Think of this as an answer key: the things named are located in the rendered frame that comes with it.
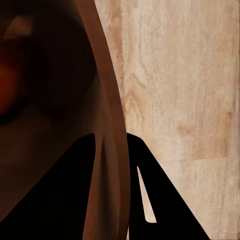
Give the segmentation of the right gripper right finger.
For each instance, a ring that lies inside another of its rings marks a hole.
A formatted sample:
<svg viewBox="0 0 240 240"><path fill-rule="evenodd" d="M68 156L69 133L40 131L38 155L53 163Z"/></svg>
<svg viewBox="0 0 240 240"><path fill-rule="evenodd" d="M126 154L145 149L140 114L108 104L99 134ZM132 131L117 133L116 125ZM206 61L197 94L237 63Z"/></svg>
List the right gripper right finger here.
<svg viewBox="0 0 240 240"><path fill-rule="evenodd" d="M129 240L210 240L146 143L126 133L130 167ZM145 219L139 167L157 223Z"/></svg>

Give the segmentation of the trash can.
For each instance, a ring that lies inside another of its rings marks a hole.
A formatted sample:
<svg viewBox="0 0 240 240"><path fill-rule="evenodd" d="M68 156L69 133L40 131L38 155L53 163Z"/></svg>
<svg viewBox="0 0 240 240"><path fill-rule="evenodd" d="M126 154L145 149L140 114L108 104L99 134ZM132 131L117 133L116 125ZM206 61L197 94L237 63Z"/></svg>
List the trash can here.
<svg viewBox="0 0 240 240"><path fill-rule="evenodd" d="M80 137L95 157L82 240L126 240L131 178L125 118L94 0L0 0L0 40L41 55L39 87L0 114L0 222Z"/></svg>

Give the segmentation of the can of soda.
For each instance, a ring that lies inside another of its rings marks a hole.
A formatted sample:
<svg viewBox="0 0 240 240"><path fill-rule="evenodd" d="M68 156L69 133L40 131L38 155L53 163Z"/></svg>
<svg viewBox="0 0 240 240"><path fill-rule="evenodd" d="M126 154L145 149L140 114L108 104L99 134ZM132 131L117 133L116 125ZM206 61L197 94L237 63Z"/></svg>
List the can of soda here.
<svg viewBox="0 0 240 240"><path fill-rule="evenodd" d="M44 60L31 44L0 39L0 114L38 88L45 74Z"/></svg>

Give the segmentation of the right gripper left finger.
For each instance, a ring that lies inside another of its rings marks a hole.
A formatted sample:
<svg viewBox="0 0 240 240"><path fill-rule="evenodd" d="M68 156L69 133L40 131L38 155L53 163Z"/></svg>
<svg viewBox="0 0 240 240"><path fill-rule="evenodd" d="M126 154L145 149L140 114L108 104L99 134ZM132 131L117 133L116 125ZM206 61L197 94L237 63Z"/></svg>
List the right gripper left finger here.
<svg viewBox="0 0 240 240"><path fill-rule="evenodd" d="M96 153L78 138L0 222L0 240L82 240Z"/></svg>

